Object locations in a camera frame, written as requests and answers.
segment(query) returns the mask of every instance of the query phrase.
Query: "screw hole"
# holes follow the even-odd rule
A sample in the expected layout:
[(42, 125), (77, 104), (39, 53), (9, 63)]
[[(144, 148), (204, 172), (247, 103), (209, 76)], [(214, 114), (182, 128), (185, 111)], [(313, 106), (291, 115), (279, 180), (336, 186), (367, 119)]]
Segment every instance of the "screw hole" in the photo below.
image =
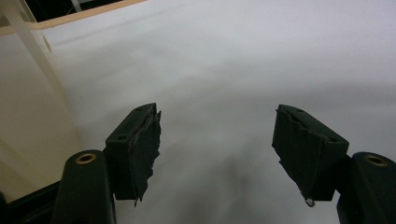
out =
[(336, 143), (336, 142), (338, 142), (338, 140), (336, 138), (329, 138), (329, 142), (330, 143)]
[(126, 135), (120, 135), (117, 140), (124, 140), (126, 138)]
[(76, 159), (77, 164), (86, 164), (96, 159), (96, 155), (93, 153), (82, 154)]
[(370, 162), (371, 164), (376, 165), (376, 166), (383, 166), (383, 167), (388, 166), (388, 164), (384, 160), (382, 160), (381, 158), (379, 158), (377, 156), (368, 155), (365, 157), (365, 159), (368, 162)]
[(71, 224), (89, 224), (90, 221), (87, 218), (81, 217), (74, 220)]

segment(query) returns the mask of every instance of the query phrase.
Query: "wooden frame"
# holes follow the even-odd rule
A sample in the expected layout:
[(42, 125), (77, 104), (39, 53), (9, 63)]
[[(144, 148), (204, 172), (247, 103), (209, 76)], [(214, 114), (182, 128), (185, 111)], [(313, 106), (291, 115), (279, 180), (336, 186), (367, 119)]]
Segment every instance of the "wooden frame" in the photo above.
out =
[[(78, 21), (84, 18), (95, 16), (104, 12), (115, 10), (121, 7), (128, 7), (137, 3), (145, 2), (146, 0), (122, 0), (116, 3), (108, 4), (102, 7), (95, 7), (88, 10), (80, 11), (70, 15), (62, 16), (48, 21), (41, 22), (27, 22), (28, 26), (33, 30), (44, 30), (50, 27), (62, 25), (71, 21)], [(11, 26), (0, 27), (0, 35), (10, 35), (15, 33), (15, 30)]]

